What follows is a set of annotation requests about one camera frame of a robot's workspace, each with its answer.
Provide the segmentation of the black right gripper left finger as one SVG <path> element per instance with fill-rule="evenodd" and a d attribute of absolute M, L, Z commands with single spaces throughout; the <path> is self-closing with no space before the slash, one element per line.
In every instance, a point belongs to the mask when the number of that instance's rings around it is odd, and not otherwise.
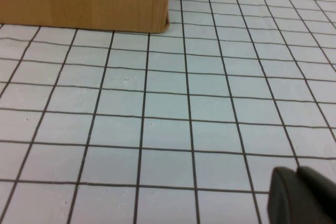
<path fill-rule="evenodd" d="M 291 169 L 276 167 L 272 171 L 268 198 L 270 223 L 306 223 L 309 206 L 308 190 L 299 176 Z"/>

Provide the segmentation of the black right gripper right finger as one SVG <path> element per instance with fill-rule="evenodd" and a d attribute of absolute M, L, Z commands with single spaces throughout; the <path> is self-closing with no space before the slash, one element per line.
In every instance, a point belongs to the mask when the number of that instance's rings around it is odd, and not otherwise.
<path fill-rule="evenodd" d="M 324 215 L 335 223 L 335 182 L 308 166 L 300 166 L 297 175 L 309 188 Z"/>

